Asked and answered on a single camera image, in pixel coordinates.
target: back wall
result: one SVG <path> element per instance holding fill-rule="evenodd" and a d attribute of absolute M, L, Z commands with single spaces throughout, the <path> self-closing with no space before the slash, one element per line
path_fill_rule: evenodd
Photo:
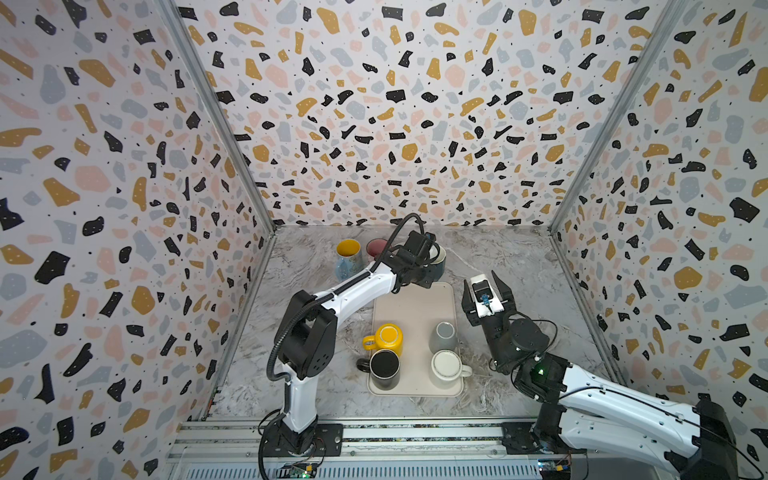
<path fill-rule="evenodd" d="M 549 223 L 664 2 L 322 5 L 179 3 L 278 224 Z"/>

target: marble table surface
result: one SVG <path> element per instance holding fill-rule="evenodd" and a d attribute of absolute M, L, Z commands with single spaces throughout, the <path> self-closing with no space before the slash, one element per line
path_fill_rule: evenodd
<path fill-rule="evenodd" d="M 403 228 L 399 243 L 411 229 Z M 461 309 L 463 280 L 493 269 L 512 289 L 518 310 L 559 325 L 551 351 L 583 368 L 607 376 L 549 238 L 537 230 L 509 227 L 427 227 L 447 249 L 440 281 L 453 286 L 458 319 L 459 353 L 475 374 L 465 379 L 455 398 L 374 396 L 366 375 L 355 367 L 364 356 L 362 338 L 372 334 L 372 308 L 352 315 L 338 332 L 336 353 L 320 374 L 317 412 L 329 416 L 530 416 L 539 404 L 518 392 L 508 376 L 488 368 L 491 359 L 480 326 L 469 324 Z M 261 418 L 283 405 L 283 384 L 266 378 L 267 357 L 277 325 L 290 297 L 336 285 L 336 245 L 345 238 L 388 237 L 392 227 L 282 227 L 257 298 L 237 345 L 232 365 L 210 416 Z M 554 327 L 540 323 L 552 337 Z"/>

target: black mug handle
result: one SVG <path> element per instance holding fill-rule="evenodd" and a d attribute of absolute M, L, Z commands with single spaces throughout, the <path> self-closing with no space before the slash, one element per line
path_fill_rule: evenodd
<path fill-rule="evenodd" d="M 357 359 L 357 369 L 360 372 L 371 373 L 371 361 L 370 359 Z"/>

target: terrazzo wallpaper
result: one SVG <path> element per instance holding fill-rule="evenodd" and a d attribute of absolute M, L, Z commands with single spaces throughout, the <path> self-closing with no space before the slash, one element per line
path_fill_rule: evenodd
<path fill-rule="evenodd" d="M 178 0 L 277 224 L 551 221 L 664 0 Z"/>
<path fill-rule="evenodd" d="M 0 477 L 160 478 L 261 226 L 152 3 L 0 15 Z"/>
<path fill-rule="evenodd" d="M 690 3 L 557 232 L 631 385 L 711 396 L 764 471 L 767 9 Z"/>

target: beige tray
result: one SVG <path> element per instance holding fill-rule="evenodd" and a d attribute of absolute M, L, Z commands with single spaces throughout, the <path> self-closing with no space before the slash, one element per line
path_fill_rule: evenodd
<path fill-rule="evenodd" d="M 391 390 L 381 390 L 368 378 L 368 390 L 373 395 L 394 396 L 459 396 L 464 379 L 442 389 L 429 379 L 432 352 L 429 336 L 440 322 L 456 327 L 453 288 L 446 282 L 435 282 L 432 288 L 404 286 L 399 293 L 380 296 L 373 302 L 373 331 L 385 323 L 394 323 L 402 330 L 400 381 Z"/>

